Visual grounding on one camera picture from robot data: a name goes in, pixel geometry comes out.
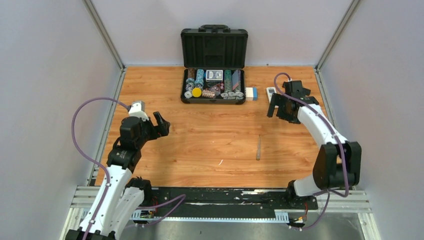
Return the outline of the grey remote control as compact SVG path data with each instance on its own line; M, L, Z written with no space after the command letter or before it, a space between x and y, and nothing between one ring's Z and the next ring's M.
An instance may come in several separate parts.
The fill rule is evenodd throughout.
M268 98L269 103L271 102L272 96L273 96L274 93L276 93L275 87L267 87L266 88L266 94L267 94L267 98Z

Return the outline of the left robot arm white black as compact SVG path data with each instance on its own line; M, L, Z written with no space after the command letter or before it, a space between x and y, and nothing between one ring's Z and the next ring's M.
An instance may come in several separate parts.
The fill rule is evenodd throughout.
M84 220L70 229L67 240L118 240L138 205L153 201L151 182L133 177L141 159L141 149L148 142L165 137L170 122L156 111L157 125L144 112L130 113L121 121L119 137L108 154L105 178Z

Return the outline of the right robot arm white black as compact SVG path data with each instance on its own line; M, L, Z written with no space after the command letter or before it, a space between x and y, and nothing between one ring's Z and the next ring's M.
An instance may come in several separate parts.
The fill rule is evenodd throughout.
M292 124L302 124L309 131L319 151L312 173L288 183L286 204L298 209L315 194L335 192L360 182L362 147L357 141L342 136L325 116L319 102L300 80L285 81L272 94L267 116L276 116Z

